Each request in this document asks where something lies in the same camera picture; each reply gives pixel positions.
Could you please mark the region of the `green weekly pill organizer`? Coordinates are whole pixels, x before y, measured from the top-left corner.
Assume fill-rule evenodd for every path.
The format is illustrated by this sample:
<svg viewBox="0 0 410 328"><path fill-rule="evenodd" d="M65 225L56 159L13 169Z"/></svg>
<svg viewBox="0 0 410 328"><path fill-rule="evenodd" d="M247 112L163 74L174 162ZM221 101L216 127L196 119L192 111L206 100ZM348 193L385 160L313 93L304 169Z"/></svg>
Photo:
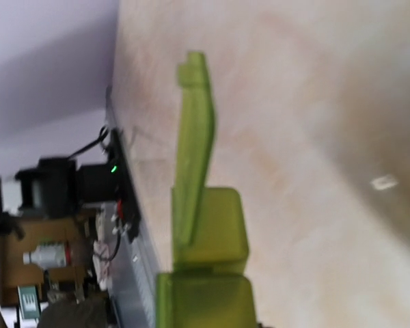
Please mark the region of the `green weekly pill organizer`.
<svg viewBox="0 0 410 328"><path fill-rule="evenodd" d="M172 269L156 277L157 327L256 327L243 204L232 187L206 185L215 108L206 56L178 66L182 106L172 187Z"/></svg>

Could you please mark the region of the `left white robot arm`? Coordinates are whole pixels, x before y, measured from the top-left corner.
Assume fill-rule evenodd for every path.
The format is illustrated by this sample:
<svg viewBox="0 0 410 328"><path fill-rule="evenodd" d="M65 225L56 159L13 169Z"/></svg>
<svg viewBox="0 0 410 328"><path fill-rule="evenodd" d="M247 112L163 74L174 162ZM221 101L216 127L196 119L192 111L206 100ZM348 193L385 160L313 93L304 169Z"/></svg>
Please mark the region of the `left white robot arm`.
<svg viewBox="0 0 410 328"><path fill-rule="evenodd" d="M79 165L77 158L96 146L107 160ZM35 167L18 171L15 180L22 194L19 210L28 215L61 219L86 204L114 202L121 185L118 131L104 125L94 141L67 156L43 157Z"/></svg>

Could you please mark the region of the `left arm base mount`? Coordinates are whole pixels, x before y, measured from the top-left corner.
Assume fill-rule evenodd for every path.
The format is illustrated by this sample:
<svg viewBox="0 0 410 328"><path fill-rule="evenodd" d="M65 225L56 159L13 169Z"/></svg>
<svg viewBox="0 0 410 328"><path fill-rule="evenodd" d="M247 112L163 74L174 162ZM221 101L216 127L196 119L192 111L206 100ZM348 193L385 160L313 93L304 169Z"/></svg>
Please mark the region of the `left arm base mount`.
<svg viewBox="0 0 410 328"><path fill-rule="evenodd" d="M141 210L135 191L133 176L128 166L126 149L122 143L122 135L118 128L109 130L109 142L106 145L107 164L115 180L118 215L122 220L129 243L140 233Z"/></svg>

